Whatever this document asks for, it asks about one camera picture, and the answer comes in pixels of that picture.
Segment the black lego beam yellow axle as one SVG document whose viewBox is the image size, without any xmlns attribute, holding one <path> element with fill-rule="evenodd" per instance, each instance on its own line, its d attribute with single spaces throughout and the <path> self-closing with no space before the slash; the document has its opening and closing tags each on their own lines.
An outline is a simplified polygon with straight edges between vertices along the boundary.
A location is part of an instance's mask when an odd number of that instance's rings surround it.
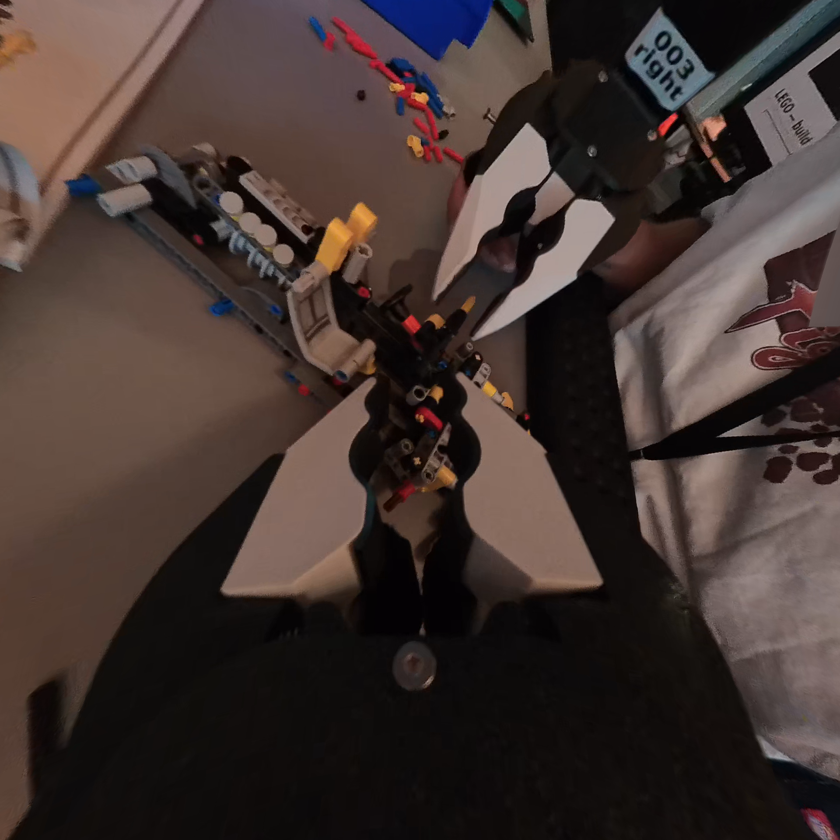
<svg viewBox="0 0 840 840">
<path fill-rule="evenodd" d="M 440 354 L 457 336 L 476 304 L 476 297 L 469 297 L 460 308 L 446 318 L 431 314 L 414 335 L 415 341 L 426 354 Z"/>
</svg>

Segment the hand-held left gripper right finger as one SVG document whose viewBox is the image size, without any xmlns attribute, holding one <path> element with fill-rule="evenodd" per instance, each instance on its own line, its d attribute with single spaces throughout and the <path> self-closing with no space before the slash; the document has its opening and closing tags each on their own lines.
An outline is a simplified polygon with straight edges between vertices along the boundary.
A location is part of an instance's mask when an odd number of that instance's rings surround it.
<svg viewBox="0 0 840 840">
<path fill-rule="evenodd" d="M 600 589 L 544 447 L 463 374 L 449 384 L 458 481 L 423 564 L 426 633 L 468 634 L 500 604 Z"/>
</svg>

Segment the pile of red blue lego pins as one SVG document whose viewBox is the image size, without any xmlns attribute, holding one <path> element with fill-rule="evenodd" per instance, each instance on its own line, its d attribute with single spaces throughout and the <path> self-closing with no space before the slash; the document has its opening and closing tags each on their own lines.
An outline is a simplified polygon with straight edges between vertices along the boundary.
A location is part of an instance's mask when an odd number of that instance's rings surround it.
<svg viewBox="0 0 840 840">
<path fill-rule="evenodd" d="M 465 157 L 448 145 L 450 130 L 445 127 L 445 122 L 455 117 L 455 110 L 427 73 L 402 57 L 383 59 L 359 32 L 339 17 L 331 17 L 326 23 L 310 16 L 308 26 L 325 50 L 333 52 L 342 40 L 346 49 L 362 58 L 385 81 L 395 114 L 411 121 L 405 146 L 413 158 L 426 163 L 441 165 L 451 161 L 457 167 L 464 166 Z"/>
</svg>

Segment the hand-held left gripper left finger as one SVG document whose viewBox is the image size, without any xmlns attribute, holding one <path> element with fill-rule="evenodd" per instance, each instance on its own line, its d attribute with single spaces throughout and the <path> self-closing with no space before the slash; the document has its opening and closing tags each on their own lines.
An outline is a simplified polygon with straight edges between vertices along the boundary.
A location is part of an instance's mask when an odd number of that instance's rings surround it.
<svg viewBox="0 0 840 840">
<path fill-rule="evenodd" d="M 385 523 L 372 477 L 390 385 L 370 378 L 290 446 L 222 583 L 228 597 L 328 602 L 363 634 L 417 634 L 410 542 Z"/>
</svg>

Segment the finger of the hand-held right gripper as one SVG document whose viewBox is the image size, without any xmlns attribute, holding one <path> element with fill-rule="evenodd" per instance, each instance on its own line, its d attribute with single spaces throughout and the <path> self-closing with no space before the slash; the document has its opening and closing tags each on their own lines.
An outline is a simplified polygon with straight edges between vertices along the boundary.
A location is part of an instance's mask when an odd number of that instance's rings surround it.
<svg viewBox="0 0 840 840">
<path fill-rule="evenodd" d="M 614 221 L 602 203 L 578 198 L 541 222 L 520 241 L 514 285 L 485 312 L 472 337 L 507 327 L 569 285 Z"/>
<path fill-rule="evenodd" d="M 514 231 L 563 214 L 576 196 L 552 171 L 546 139 L 526 122 L 483 172 L 475 175 L 437 268 L 433 299 L 440 300 L 477 256 L 481 240 L 500 232 L 509 204 Z"/>
</svg>

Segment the person's white printed shirt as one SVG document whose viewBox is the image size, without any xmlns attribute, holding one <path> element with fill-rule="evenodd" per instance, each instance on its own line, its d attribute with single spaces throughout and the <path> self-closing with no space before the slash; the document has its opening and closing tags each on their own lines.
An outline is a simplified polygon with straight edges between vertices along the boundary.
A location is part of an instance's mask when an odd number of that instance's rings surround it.
<svg viewBox="0 0 840 840">
<path fill-rule="evenodd" d="M 838 238 L 838 125 L 709 205 L 610 317 L 642 533 L 717 639 L 759 738 L 838 781 L 838 378 L 698 424 L 838 350 L 812 325 Z"/>
</svg>

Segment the white printed sign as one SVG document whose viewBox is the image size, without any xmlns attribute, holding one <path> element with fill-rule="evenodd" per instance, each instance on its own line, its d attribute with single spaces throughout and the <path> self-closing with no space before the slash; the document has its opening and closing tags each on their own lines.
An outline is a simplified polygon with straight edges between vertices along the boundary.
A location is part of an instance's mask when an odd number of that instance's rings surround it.
<svg viewBox="0 0 840 840">
<path fill-rule="evenodd" d="M 839 34 L 744 109 L 771 166 L 825 137 L 839 120 Z"/>
</svg>

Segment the lego car model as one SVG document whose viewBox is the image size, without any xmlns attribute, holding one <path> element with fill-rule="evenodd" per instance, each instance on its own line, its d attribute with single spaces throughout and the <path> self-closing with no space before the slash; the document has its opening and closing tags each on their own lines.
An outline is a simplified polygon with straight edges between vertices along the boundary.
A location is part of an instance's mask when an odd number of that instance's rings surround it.
<svg viewBox="0 0 840 840">
<path fill-rule="evenodd" d="M 134 157 L 66 182 L 125 221 L 214 297 L 211 313 L 233 315 L 290 360 L 287 380 L 327 406 L 363 379 L 390 382 L 381 434 L 395 488 L 384 508 L 455 487 L 447 451 L 452 413 L 444 380 L 460 373 L 529 433 L 530 415 L 490 382 L 472 342 L 426 354 L 414 339 L 423 321 L 406 304 L 412 285 L 374 298 L 367 266 L 376 216 L 362 203 L 349 219 L 320 225 L 274 178 L 242 156 L 199 143 L 171 155 L 146 145 Z"/>
</svg>

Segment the person's right hand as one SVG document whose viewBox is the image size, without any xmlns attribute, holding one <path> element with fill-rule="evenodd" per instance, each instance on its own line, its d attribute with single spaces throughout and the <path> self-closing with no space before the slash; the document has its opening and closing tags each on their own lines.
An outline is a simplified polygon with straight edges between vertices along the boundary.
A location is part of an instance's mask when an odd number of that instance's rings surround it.
<svg viewBox="0 0 840 840">
<path fill-rule="evenodd" d="M 627 299 L 683 255 L 709 226 L 703 217 L 666 223 L 642 221 L 624 247 L 589 271 L 619 301 Z"/>
</svg>

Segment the blue plastic bin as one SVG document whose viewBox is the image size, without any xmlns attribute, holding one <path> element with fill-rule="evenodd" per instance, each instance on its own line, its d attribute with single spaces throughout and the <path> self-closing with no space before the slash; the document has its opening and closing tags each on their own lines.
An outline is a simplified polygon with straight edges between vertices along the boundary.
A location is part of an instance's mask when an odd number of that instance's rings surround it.
<svg viewBox="0 0 840 840">
<path fill-rule="evenodd" d="M 436 60 L 453 43 L 471 48 L 485 27 L 492 1 L 364 1 Z"/>
</svg>

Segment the lego instruction booklet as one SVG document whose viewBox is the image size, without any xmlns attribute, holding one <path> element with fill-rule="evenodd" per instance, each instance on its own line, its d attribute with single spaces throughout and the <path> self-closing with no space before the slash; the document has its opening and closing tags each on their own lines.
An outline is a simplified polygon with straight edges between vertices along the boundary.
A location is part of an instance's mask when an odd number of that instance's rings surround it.
<svg viewBox="0 0 840 840">
<path fill-rule="evenodd" d="M 24 267 L 202 5 L 2 2 L 2 268 Z"/>
</svg>

